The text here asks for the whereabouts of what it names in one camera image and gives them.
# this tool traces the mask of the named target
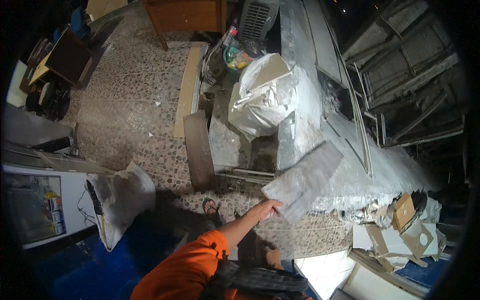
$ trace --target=person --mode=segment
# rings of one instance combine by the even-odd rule
[[[134,288],[131,299],[198,299],[223,255],[228,255],[255,225],[276,214],[276,208],[282,205],[275,200],[263,201],[234,221],[200,235],[148,273]],[[216,219],[218,213],[213,200],[207,199],[203,206],[207,216]],[[279,249],[267,250],[266,262],[272,268],[283,270]],[[236,289],[227,289],[224,297],[226,300],[250,299]]]

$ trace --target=pebble mosaic tile floor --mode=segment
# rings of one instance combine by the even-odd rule
[[[225,178],[218,179],[216,192],[193,191],[185,140],[173,138],[192,34],[165,33],[170,47],[165,52],[141,3],[105,18],[102,22],[115,22],[116,27],[103,43],[104,52],[88,82],[72,90],[64,118],[78,123],[80,155],[113,170],[125,169],[133,160],[159,191],[176,195],[158,201],[173,201],[176,207],[201,213],[203,199],[210,197],[220,204],[226,221],[234,219],[235,210],[242,215],[260,202],[260,185]],[[281,248],[284,259],[337,252],[352,242],[351,227],[317,212],[306,214],[294,226],[275,216],[255,231]]]

